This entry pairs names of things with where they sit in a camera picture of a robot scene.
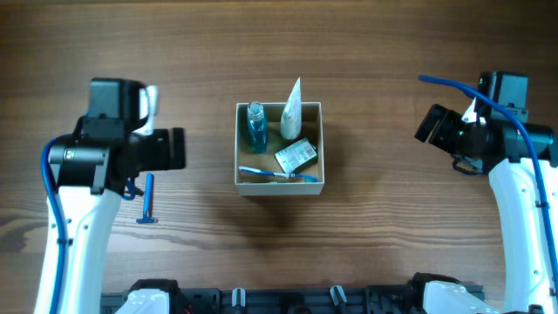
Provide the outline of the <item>blue disposable razor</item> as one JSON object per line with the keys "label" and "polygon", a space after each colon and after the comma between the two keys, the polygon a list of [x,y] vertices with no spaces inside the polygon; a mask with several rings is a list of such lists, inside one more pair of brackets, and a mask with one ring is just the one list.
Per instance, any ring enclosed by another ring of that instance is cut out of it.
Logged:
{"label": "blue disposable razor", "polygon": [[153,191],[154,175],[152,173],[148,173],[146,176],[142,217],[136,220],[138,224],[151,224],[158,222],[158,219],[153,217]]}

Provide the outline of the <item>blue mouthwash bottle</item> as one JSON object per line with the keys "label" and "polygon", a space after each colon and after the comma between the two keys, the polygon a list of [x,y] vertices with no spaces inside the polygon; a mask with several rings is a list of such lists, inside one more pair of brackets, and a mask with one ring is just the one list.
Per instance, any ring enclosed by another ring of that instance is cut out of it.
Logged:
{"label": "blue mouthwash bottle", "polygon": [[267,151],[268,125],[262,103],[254,101],[247,108],[249,143],[252,151],[262,154]]}

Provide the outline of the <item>blue toothbrush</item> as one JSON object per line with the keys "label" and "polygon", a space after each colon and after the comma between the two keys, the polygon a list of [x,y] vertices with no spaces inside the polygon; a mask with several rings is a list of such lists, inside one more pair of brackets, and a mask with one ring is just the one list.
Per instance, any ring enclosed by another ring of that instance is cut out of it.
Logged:
{"label": "blue toothbrush", "polygon": [[257,168],[253,168],[253,167],[244,167],[244,166],[239,166],[238,169],[241,172],[248,173],[248,174],[255,174],[255,175],[261,175],[261,176],[273,176],[273,177],[281,178],[281,179],[301,179],[305,182],[318,182],[318,179],[315,176],[311,176],[311,175],[307,175],[307,174],[277,173],[277,172],[271,172],[271,171],[267,171],[267,170],[261,170],[261,169],[257,169]]}

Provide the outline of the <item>green soap box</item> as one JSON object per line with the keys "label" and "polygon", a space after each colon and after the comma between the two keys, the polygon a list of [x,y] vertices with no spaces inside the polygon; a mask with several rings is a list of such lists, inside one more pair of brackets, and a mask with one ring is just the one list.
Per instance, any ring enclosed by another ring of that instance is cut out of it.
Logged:
{"label": "green soap box", "polygon": [[284,173],[297,174],[317,162],[316,148],[303,138],[275,153],[276,161]]}

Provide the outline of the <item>white bamboo conditioner tube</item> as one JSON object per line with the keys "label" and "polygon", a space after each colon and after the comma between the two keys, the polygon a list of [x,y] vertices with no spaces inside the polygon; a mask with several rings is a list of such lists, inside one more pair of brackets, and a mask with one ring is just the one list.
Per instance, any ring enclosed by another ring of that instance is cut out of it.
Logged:
{"label": "white bamboo conditioner tube", "polygon": [[281,135],[286,140],[296,139],[302,129],[301,79],[297,79],[288,97],[281,117]]}

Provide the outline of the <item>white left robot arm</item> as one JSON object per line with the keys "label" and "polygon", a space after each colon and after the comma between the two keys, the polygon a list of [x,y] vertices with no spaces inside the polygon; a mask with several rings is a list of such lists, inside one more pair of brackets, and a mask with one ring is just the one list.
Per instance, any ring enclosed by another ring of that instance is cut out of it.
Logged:
{"label": "white left robot arm", "polygon": [[140,222],[153,222],[153,172],[185,168],[185,132],[155,128],[158,103],[155,85],[94,78],[88,109],[73,131],[45,145],[48,231],[36,313],[99,312],[121,203],[142,198]]}

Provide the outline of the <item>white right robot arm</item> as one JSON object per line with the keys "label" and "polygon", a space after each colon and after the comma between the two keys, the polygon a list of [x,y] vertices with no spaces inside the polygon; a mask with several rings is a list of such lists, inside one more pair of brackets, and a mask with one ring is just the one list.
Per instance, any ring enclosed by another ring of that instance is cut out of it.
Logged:
{"label": "white right robot arm", "polygon": [[428,75],[471,99],[464,113],[431,106],[417,140],[448,153],[454,170],[487,176],[500,217],[506,313],[557,311],[557,135],[528,123],[528,78],[483,72],[476,87]]}

